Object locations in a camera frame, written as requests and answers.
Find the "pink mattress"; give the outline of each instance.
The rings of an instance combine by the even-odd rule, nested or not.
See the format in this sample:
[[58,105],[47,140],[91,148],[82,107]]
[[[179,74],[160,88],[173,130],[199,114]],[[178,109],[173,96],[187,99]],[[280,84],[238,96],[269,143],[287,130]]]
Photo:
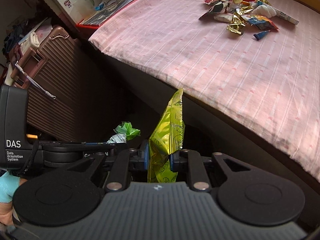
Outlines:
[[137,0],[90,38],[103,53],[220,110],[287,153],[320,181],[320,15],[293,0],[268,0],[278,17],[260,41],[227,24],[199,21],[203,0]]

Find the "blue object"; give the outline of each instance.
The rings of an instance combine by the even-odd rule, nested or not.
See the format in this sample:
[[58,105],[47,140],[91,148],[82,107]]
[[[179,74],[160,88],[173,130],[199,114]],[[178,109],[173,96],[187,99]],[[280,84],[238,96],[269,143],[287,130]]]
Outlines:
[[100,11],[104,7],[104,3],[102,2],[97,7],[95,7],[96,11]]
[[0,203],[12,201],[14,192],[19,187],[20,178],[11,175],[8,171],[0,177]]
[[170,161],[170,170],[172,171],[173,165],[174,165],[174,162],[173,162],[173,154],[170,154],[170,155],[169,155],[169,161]]
[[97,145],[97,144],[110,144],[110,143],[106,143],[106,142],[103,142],[103,143],[85,143],[87,145]]
[[4,47],[2,52],[9,53],[10,50],[22,39],[22,26],[18,25],[14,30],[4,39]]
[[266,36],[268,33],[270,32],[270,30],[268,31],[263,31],[257,34],[254,34],[253,36],[258,40],[261,40],[264,36]]
[[149,142],[146,143],[146,149],[144,151],[144,169],[147,171],[149,166]]

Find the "yellow-green snack bag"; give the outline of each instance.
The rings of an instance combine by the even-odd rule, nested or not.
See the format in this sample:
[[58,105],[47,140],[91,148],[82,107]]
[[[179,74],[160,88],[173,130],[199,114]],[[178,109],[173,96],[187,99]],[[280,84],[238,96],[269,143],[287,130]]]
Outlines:
[[170,170],[169,155],[182,148],[182,94],[183,88],[175,92],[149,138],[148,182],[176,181],[178,173]]

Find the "brown suitcase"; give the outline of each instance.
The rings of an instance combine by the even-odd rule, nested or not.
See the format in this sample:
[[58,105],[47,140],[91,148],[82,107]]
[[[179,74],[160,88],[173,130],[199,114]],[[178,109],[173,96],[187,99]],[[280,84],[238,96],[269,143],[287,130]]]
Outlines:
[[40,86],[57,98],[51,99],[15,68],[14,86],[29,90],[27,122],[64,141],[108,139],[123,113],[119,90],[80,46],[60,26],[18,64]]

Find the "person's hand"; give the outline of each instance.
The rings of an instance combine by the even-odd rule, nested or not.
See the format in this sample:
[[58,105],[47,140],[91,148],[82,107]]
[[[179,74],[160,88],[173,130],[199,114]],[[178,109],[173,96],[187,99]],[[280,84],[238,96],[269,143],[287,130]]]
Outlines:
[[19,181],[18,186],[25,183],[26,179],[17,178],[12,175],[7,175],[5,173],[2,177],[0,177],[0,201],[11,200],[10,202],[0,202],[0,222],[4,225],[13,225],[12,222],[12,197],[15,190],[18,188],[17,186],[8,185],[9,183],[14,184],[15,181]]

